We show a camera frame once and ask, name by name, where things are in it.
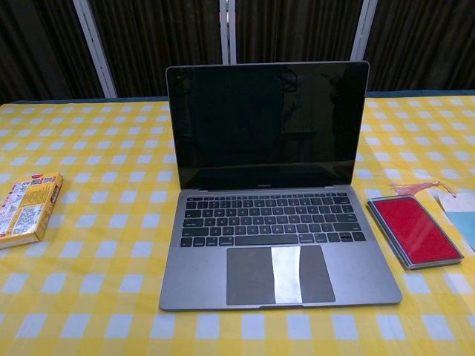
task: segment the bookmark tassel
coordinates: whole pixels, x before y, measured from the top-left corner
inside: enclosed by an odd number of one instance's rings
[[[397,195],[414,195],[424,189],[430,187],[441,186],[455,197],[455,193],[450,189],[446,184],[442,182],[426,182],[426,183],[416,183],[416,184],[391,184],[391,188],[396,192]]]

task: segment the laptop keyboard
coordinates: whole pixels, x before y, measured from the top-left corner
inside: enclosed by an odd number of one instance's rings
[[[188,197],[181,247],[365,241],[347,193]]]

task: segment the tablecloth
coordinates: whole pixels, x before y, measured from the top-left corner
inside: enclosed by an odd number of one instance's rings
[[[367,99],[353,187],[475,188],[475,96]],[[475,253],[404,270],[368,214],[403,293],[395,306],[167,313],[158,309],[179,183],[167,102],[0,107],[0,194],[24,174],[65,182],[41,243],[0,250],[0,354],[475,355]]]

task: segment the open laptop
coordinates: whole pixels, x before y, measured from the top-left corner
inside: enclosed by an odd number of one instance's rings
[[[170,67],[180,192],[160,308],[398,303],[350,187],[369,65]]]

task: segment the red notebook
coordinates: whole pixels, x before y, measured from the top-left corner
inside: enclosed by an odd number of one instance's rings
[[[377,198],[368,205],[408,268],[458,263],[463,258],[413,196]]]

